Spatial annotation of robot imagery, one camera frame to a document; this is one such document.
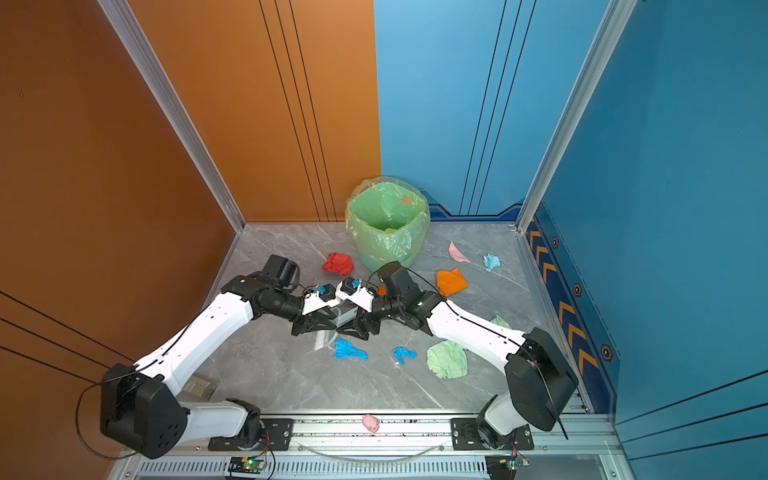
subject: trash bin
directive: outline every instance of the trash bin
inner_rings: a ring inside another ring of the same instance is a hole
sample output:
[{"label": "trash bin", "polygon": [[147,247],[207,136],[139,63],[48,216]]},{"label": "trash bin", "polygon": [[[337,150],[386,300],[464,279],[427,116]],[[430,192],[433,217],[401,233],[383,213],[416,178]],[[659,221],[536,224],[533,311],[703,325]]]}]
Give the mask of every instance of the trash bin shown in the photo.
[{"label": "trash bin", "polygon": [[346,204],[346,231],[371,271],[394,260],[410,266],[428,229],[427,199],[395,178],[363,181]]}]

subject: blue wall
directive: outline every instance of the blue wall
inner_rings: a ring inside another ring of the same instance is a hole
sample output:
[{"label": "blue wall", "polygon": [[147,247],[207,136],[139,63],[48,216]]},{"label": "blue wall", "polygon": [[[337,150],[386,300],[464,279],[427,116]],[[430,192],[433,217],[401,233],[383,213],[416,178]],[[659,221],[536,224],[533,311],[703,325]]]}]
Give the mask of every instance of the blue wall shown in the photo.
[{"label": "blue wall", "polygon": [[383,174],[453,215],[521,201],[607,4],[376,0]]},{"label": "blue wall", "polygon": [[639,1],[545,195],[641,480],[765,478],[768,375],[721,387],[768,369],[767,25],[765,2]]}]

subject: blue crumpled paper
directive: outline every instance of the blue crumpled paper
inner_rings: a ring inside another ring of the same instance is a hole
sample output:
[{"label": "blue crumpled paper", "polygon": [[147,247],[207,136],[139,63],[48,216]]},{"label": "blue crumpled paper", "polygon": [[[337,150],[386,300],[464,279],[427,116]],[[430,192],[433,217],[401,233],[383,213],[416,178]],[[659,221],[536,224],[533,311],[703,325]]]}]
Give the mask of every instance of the blue crumpled paper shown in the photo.
[{"label": "blue crumpled paper", "polygon": [[485,257],[482,257],[482,262],[485,264],[485,269],[488,272],[490,272],[497,266],[502,265],[502,262],[498,259],[498,257],[496,255],[491,255],[490,253]]},{"label": "blue crumpled paper", "polygon": [[406,363],[405,359],[403,359],[403,357],[405,357],[405,356],[407,356],[407,357],[408,357],[408,358],[410,358],[410,359],[414,359],[414,358],[416,358],[416,351],[413,351],[413,352],[409,352],[409,351],[408,351],[408,350],[406,350],[406,348],[405,348],[405,347],[403,347],[403,346],[399,346],[399,347],[397,347],[396,349],[394,349],[394,350],[392,351],[392,354],[395,356],[395,358],[396,358],[398,361],[400,361],[400,363],[403,363],[403,364],[405,364],[405,363]]},{"label": "blue crumpled paper", "polygon": [[344,339],[338,339],[336,341],[336,351],[333,354],[335,359],[351,359],[358,358],[367,360],[368,354],[362,350],[356,349],[352,343],[347,342]]}]

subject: black line on wall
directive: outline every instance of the black line on wall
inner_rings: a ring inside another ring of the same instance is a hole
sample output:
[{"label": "black line on wall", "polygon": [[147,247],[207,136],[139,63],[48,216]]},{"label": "black line on wall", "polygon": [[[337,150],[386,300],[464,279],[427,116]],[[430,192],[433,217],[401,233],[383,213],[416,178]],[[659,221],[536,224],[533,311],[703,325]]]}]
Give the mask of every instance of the black line on wall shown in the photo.
[{"label": "black line on wall", "polygon": [[658,456],[662,456],[662,455],[669,455],[671,453],[680,453],[680,452],[688,452],[690,450],[705,449],[706,447],[714,447],[714,446],[718,446],[718,445],[726,445],[728,443],[743,442],[745,440],[761,439],[762,437],[768,437],[768,433],[761,433],[759,435],[751,435],[751,436],[748,436],[748,437],[742,437],[740,439],[725,440],[724,442],[707,443],[706,445],[699,445],[699,446],[696,446],[696,447],[688,447],[687,449],[672,450],[670,452],[654,453],[653,455],[643,455],[641,457],[629,458],[628,460],[630,462],[632,462],[633,460],[642,460],[643,458],[652,458],[652,457],[658,457]]},{"label": "black line on wall", "polygon": [[30,356],[27,356],[27,355],[25,355],[25,354],[23,354],[23,353],[19,353],[19,352],[15,351],[15,350],[11,350],[11,349],[9,349],[8,347],[5,347],[5,346],[2,346],[2,345],[0,345],[0,349],[3,349],[3,350],[5,350],[6,352],[10,352],[10,353],[13,353],[13,354],[15,354],[15,355],[18,355],[18,356],[20,356],[20,357],[22,357],[22,358],[25,358],[25,359],[27,359],[27,360],[31,360],[32,362],[37,362],[37,363],[39,363],[40,365],[45,365],[45,366],[47,366],[47,367],[50,367],[50,368],[52,368],[52,369],[54,369],[54,370],[58,370],[59,372],[62,372],[62,373],[66,373],[67,375],[72,375],[73,377],[75,377],[75,378],[78,378],[78,379],[80,379],[80,380],[85,380],[86,382],[90,382],[90,383],[96,383],[96,382],[94,382],[93,380],[89,380],[89,379],[86,379],[86,378],[85,378],[85,377],[83,377],[83,376],[79,376],[77,373],[72,373],[72,372],[70,372],[70,371],[68,371],[68,370],[60,369],[60,368],[58,368],[57,366],[53,366],[53,365],[51,365],[50,363],[46,363],[46,362],[43,362],[42,360],[38,360],[38,359],[32,358],[32,357],[30,357]]},{"label": "black line on wall", "polygon": [[480,131],[480,120],[482,120],[482,111],[485,108],[485,97],[488,95],[488,84],[491,82],[491,72],[493,71],[493,61],[496,58],[496,48],[498,47],[498,36],[502,34],[502,23],[504,23],[504,12],[507,9],[507,0],[504,0],[502,8],[502,18],[498,21],[498,32],[496,33],[496,43],[493,45],[493,55],[491,56],[491,67],[488,69],[488,80],[485,81],[485,93],[482,95],[482,104],[480,105],[480,116],[478,117],[478,127],[475,130],[475,140],[472,142],[472,152],[469,154],[469,165],[467,166],[467,177],[464,180],[464,191],[462,192],[462,202],[458,206],[458,214],[462,214],[464,208],[464,196],[467,194],[467,183],[469,183],[469,172],[472,171],[472,157],[475,155],[475,145],[478,142],[478,132]]},{"label": "black line on wall", "polygon": [[280,84],[283,86],[283,95],[286,98],[286,106],[288,107],[288,115],[290,115],[290,123],[293,124],[293,133],[296,135],[296,143],[299,145],[299,153],[301,154],[301,161],[304,164],[304,173],[306,173],[306,182],[310,185],[310,193],[312,194],[312,203],[315,205],[315,213],[317,214],[317,221],[320,221],[320,211],[317,209],[317,199],[315,198],[315,191],[312,189],[312,181],[310,180],[310,171],[306,168],[306,160],[304,159],[304,151],[301,148],[301,142],[299,141],[299,132],[296,129],[296,122],[293,121],[293,112],[290,110],[290,103],[288,102],[288,92],[286,91],[286,85],[283,82],[283,74],[280,73],[280,64],[277,62],[277,53],[275,52],[275,44],[272,43],[272,35],[270,34],[270,27],[266,24],[266,15],[264,14],[264,5],[259,0],[259,7],[261,8],[261,17],[264,19],[264,28],[266,28],[266,36],[270,39],[270,47],[272,47],[272,56],[275,58],[275,65],[277,66],[277,74],[280,76]]},{"label": "black line on wall", "polygon": [[480,170],[482,170],[482,158],[485,156],[485,148],[488,146],[488,137],[491,134],[491,128],[493,127],[493,117],[496,114],[496,104],[498,103],[498,94],[502,91],[502,84],[504,83],[504,73],[507,70],[507,61],[509,60],[509,51],[512,49],[512,41],[515,39],[515,31],[518,27],[518,18],[520,18],[520,7],[522,7],[523,1],[520,0],[518,4],[518,14],[515,16],[515,24],[512,26],[512,35],[509,37],[509,46],[507,47],[507,56],[504,58],[504,67],[502,68],[502,78],[498,81],[498,89],[496,89],[496,99],[493,101],[493,110],[491,110],[491,121],[488,123],[488,131],[485,132],[485,143],[482,146],[482,153],[480,154],[480,165],[478,165],[478,173],[475,175],[475,186],[472,188],[472,196],[469,199],[469,207],[467,214],[472,212],[472,201],[475,199],[475,192],[478,188],[478,179],[480,178]]},{"label": "black line on wall", "polygon": [[283,29],[283,20],[280,17],[280,8],[277,6],[277,0],[275,2],[275,9],[277,10],[277,21],[280,23],[280,31],[283,33],[283,44],[286,46],[286,55],[288,55],[288,65],[290,66],[290,74],[293,77],[293,87],[296,89],[296,98],[299,100],[299,110],[301,111],[301,119],[304,121],[304,131],[306,132],[306,141],[310,144],[310,154],[312,155],[312,163],[315,166],[315,176],[317,177],[317,186],[320,188],[320,198],[323,200],[323,209],[326,212],[326,221],[330,221],[328,216],[328,207],[326,206],[326,195],[323,193],[323,184],[320,183],[320,172],[317,170],[317,161],[315,160],[315,150],[312,148],[312,139],[310,138],[310,128],[306,124],[306,115],[304,114],[304,106],[301,104],[301,94],[299,93],[299,84],[296,83],[296,74],[293,72],[293,62],[290,59],[290,50],[288,50],[288,41],[286,40],[286,31]]},{"label": "black line on wall", "polygon": [[317,131],[317,142],[320,145],[320,157],[323,159],[323,169],[326,171],[326,182],[328,183],[328,195],[331,197],[331,208],[333,208],[333,218],[336,219],[336,203],[333,201],[333,189],[331,180],[328,177],[328,166],[326,165],[326,154],[323,151],[323,139],[320,137],[320,127],[317,124],[317,114],[315,113],[315,102],[312,100],[312,90],[310,89],[310,78],[306,74],[306,65],[304,64],[304,53],[301,51],[301,41],[299,40],[299,29],[296,26],[296,16],[293,14],[293,3],[288,0],[290,5],[290,16],[293,19],[293,30],[296,32],[296,43],[299,45],[299,56],[301,57],[301,67],[304,69],[304,80],[306,81],[306,91],[310,94],[310,107],[312,116],[315,120],[315,130]]},{"label": "black line on wall", "polygon": [[44,337],[43,335],[39,335],[39,334],[37,334],[37,333],[35,333],[35,332],[31,331],[31,330],[27,330],[27,329],[26,329],[26,328],[24,328],[23,326],[20,326],[20,325],[16,325],[15,323],[13,323],[13,322],[12,322],[12,321],[10,321],[10,320],[6,320],[6,319],[4,319],[4,318],[0,317],[0,321],[2,321],[2,322],[5,322],[5,323],[7,323],[7,324],[8,324],[8,325],[10,325],[10,326],[14,326],[14,327],[16,327],[17,329],[20,329],[22,332],[26,332],[26,333],[29,333],[30,335],[36,336],[36,337],[38,337],[39,339],[45,340],[45,341],[46,341],[46,342],[48,342],[48,343],[53,343],[53,344],[54,344],[54,345],[56,345],[57,347],[60,347],[60,348],[62,348],[62,349],[64,349],[64,350],[67,350],[68,352],[74,353],[74,354],[75,354],[75,355],[77,355],[77,356],[81,356],[82,358],[84,358],[84,359],[86,359],[86,360],[91,360],[93,363],[96,363],[97,365],[101,365],[101,366],[103,366],[105,369],[108,369],[108,368],[109,368],[109,366],[105,365],[104,363],[98,362],[97,360],[94,360],[94,359],[92,359],[90,356],[85,356],[85,355],[83,355],[82,353],[79,353],[79,352],[75,352],[73,349],[70,349],[70,348],[68,348],[68,347],[66,347],[66,346],[63,346],[63,345],[62,345],[62,344],[60,344],[60,343],[54,342],[53,340],[51,340],[51,339],[48,339],[48,338]]},{"label": "black line on wall", "polygon": [[760,405],[746,407],[745,409],[735,410],[733,412],[722,413],[720,415],[715,415],[714,417],[710,417],[708,419],[697,420],[696,422],[686,423],[685,425],[680,425],[680,426],[677,426],[677,427],[672,427],[671,429],[665,429],[665,430],[661,430],[659,432],[649,433],[648,435],[642,435],[642,436],[639,436],[639,437],[635,437],[633,439],[624,440],[624,441],[622,441],[622,443],[634,442],[635,440],[646,439],[648,437],[652,437],[654,435],[659,435],[661,433],[667,433],[667,432],[671,432],[673,430],[684,429],[685,427],[690,427],[692,425],[698,425],[700,423],[709,422],[710,420],[722,419],[723,417],[727,417],[727,416],[731,416],[731,415],[736,415],[737,413],[744,413],[744,412],[749,412],[750,410],[754,410],[754,409],[761,409],[764,406],[768,406],[768,402],[761,403]]},{"label": "black line on wall", "polygon": [[485,193],[485,184],[488,183],[488,174],[491,173],[491,165],[493,164],[493,156],[496,154],[496,145],[498,145],[498,137],[502,134],[502,127],[504,126],[504,117],[507,114],[507,107],[509,106],[509,98],[512,95],[512,87],[515,86],[515,79],[518,77],[518,68],[520,68],[520,59],[523,56],[523,49],[525,48],[525,40],[528,38],[528,30],[531,29],[531,20],[533,19],[533,12],[536,10],[536,1],[533,2],[533,8],[531,8],[531,16],[528,17],[528,27],[525,29],[525,36],[523,37],[523,45],[520,46],[520,54],[518,55],[518,64],[515,66],[515,74],[512,75],[512,84],[509,85],[509,93],[507,94],[507,103],[504,105],[504,113],[502,113],[502,122],[498,126],[498,132],[496,133],[496,142],[493,144],[493,151],[491,152],[491,160],[488,161],[488,169],[485,172],[485,180],[482,183],[482,190],[480,191],[480,198],[478,200],[478,208],[475,213],[480,211],[480,203],[482,202],[482,195]]},{"label": "black line on wall", "polygon": [[707,393],[716,392],[717,390],[725,389],[726,387],[729,387],[729,386],[734,386],[737,383],[745,382],[745,381],[747,381],[749,379],[753,379],[753,378],[755,378],[757,376],[765,375],[766,373],[768,373],[768,370],[763,370],[762,372],[758,372],[758,373],[755,373],[755,374],[750,375],[750,376],[745,376],[742,379],[734,380],[731,383],[726,383],[725,385],[721,385],[721,386],[716,387],[714,389],[707,390],[706,392],[698,393],[698,394],[696,394],[694,396],[690,396],[690,397],[688,397],[686,399],[682,399],[682,400],[678,400],[676,402],[670,403],[669,405],[665,405],[663,407],[659,407],[659,408],[651,410],[649,412],[641,413],[640,415],[636,415],[636,416],[632,417],[631,419],[622,420],[620,422],[617,422],[616,425],[621,425],[622,423],[631,422],[632,420],[639,419],[640,417],[645,417],[646,415],[650,415],[651,413],[656,413],[656,412],[659,412],[660,410],[668,409],[671,406],[680,405],[681,403],[687,402],[688,400],[697,399],[700,396],[705,396]]},{"label": "black line on wall", "polygon": [[70,327],[70,326],[69,326],[69,325],[67,325],[66,323],[63,323],[63,322],[59,322],[58,320],[56,320],[54,317],[52,317],[52,316],[48,315],[47,313],[43,313],[43,312],[41,312],[40,310],[38,310],[38,309],[34,308],[33,306],[29,306],[28,304],[26,304],[26,303],[22,302],[21,300],[19,300],[19,299],[15,298],[15,297],[13,297],[13,296],[10,296],[10,295],[8,295],[6,292],[0,291],[0,295],[3,295],[3,296],[5,296],[6,298],[8,298],[8,299],[10,299],[10,300],[13,300],[14,302],[18,303],[18,304],[19,304],[19,305],[21,305],[21,306],[25,306],[25,307],[27,307],[28,309],[30,309],[31,311],[33,311],[33,312],[37,313],[38,315],[43,315],[45,318],[47,318],[47,319],[51,320],[52,322],[54,322],[54,323],[57,323],[58,325],[61,325],[61,326],[63,326],[65,329],[68,329],[68,330],[70,330],[70,331],[72,331],[72,332],[75,332],[75,333],[77,333],[79,336],[81,336],[81,337],[83,337],[83,338],[85,338],[85,339],[89,339],[90,341],[92,341],[93,343],[95,343],[95,344],[97,344],[97,345],[103,346],[105,349],[109,350],[110,352],[113,352],[113,353],[117,353],[119,356],[123,357],[124,359],[130,360],[130,361],[131,361],[131,363],[133,363],[133,362],[134,362],[134,360],[133,360],[131,357],[129,357],[129,356],[126,356],[126,355],[123,355],[122,353],[118,352],[118,351],[117,351],[117,350],[115,350],[115,349],[111,349],[110,347],[108,347],[108,346],[106,346],[105,344],[103,344],[103,343],[99,342],[98,340],[92,339],[90,336],[88,336],[88,335],[85,335],[83,332],[80,332],[80,331],[78,331],[78,330],[76,330],[76,329],[74,329],[74,328]]}]

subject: green crumpled paper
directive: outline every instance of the green crumpled paper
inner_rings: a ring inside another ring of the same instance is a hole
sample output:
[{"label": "green crumpled paper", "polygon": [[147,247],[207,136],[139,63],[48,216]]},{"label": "green crumpled paper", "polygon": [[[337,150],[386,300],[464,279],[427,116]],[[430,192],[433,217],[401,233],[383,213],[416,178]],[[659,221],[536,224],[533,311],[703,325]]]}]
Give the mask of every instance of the green crumpled paper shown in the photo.
[{"label": "green crumpled paper", "polygon": [[[491,323],[509,328],[509,324],[500,316],[496,316]],[[427,366],[440,379],[457,379],[468,372],[467,354],[461,345],[446,340],[427,349]]]}]

